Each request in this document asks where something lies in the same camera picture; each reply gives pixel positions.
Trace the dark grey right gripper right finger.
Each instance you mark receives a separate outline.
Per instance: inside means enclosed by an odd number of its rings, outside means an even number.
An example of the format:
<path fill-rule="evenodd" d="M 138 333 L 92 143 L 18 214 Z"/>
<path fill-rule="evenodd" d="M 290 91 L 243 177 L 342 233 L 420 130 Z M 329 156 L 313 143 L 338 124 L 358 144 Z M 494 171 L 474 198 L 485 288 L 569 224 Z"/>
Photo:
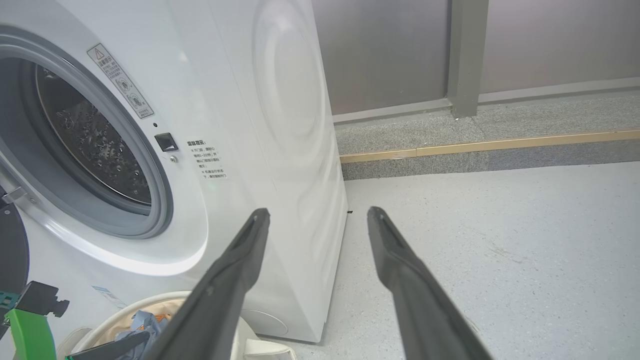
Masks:
<path fill-rule="evenodd" d="M 477 333 L 390 216 L 373 206 L 366 222 L 375 269 L 392 294 L 407 360 L 491 359 Z"/>

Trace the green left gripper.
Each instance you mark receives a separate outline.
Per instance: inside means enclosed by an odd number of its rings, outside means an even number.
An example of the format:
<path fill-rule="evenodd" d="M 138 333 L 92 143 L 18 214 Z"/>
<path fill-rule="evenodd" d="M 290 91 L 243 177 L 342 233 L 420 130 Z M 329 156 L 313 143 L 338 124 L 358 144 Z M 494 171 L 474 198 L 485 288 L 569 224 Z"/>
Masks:
<path fill-rule="evenodd" d="M 21 309 L 5 315 L 9 321 L 16 360 L 55 360 L 57 349 L 48 317 Z M 93 333 L 79 342 L 66 360 L 142 360 L 151 342 L 147 331 L 131 332 L 104 344 L 95 344 Z"/>

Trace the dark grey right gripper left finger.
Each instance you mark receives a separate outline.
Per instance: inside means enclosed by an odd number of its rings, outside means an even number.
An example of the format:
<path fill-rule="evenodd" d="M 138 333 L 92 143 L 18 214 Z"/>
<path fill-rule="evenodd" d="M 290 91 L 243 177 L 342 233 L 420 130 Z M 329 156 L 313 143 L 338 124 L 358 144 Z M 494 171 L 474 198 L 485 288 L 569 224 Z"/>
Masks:
<path fill-rule="evenodd" d="M 147 360 L 228 360 L 246 293 L 261 272 L 270 214 L 254 210 L 154 342 Z"/>

